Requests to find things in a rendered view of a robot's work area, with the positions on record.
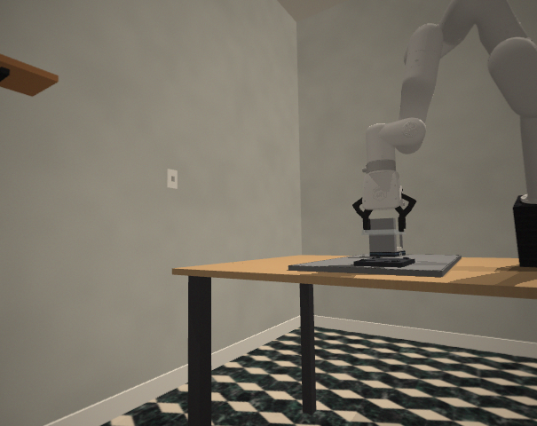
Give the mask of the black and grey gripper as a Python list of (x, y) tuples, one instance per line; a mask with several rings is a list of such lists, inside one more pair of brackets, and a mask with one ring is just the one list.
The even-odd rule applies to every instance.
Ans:
[[(402, 209), (403, 199), (409, 202), (405, 209)], [(359, 207), (361, 204), (365, 209), (364, 212)], [(363, 218), (363, 230), (371, 230), (368, 217), (373, 209), (395, 209), (399, 213), (399, 232), (404, 232), (404, 229), (406, 229), (406, 216), (415, 204), (415, 199), (402, 193), (397, 171), (376, 170), (368, 172), (364, 176), (362, 198), (353, 203), (352, 206)]]

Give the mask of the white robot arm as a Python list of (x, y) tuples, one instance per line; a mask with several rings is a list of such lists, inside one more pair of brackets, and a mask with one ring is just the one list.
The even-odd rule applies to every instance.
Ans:
[(474, 24), (490, 55), (491, 77), (510, 108), (520, 115), (527, 190), (521, 201), (537, 204), (537, 45), (508, 0), (452, 0), (438, 25), (416, 29), (404, 54), (399, 120), (367, 128), (367, 164), (362, 172), (396, 171), (395, 147), (403, 154), (421, 147), (439, 61), (464, 40)]

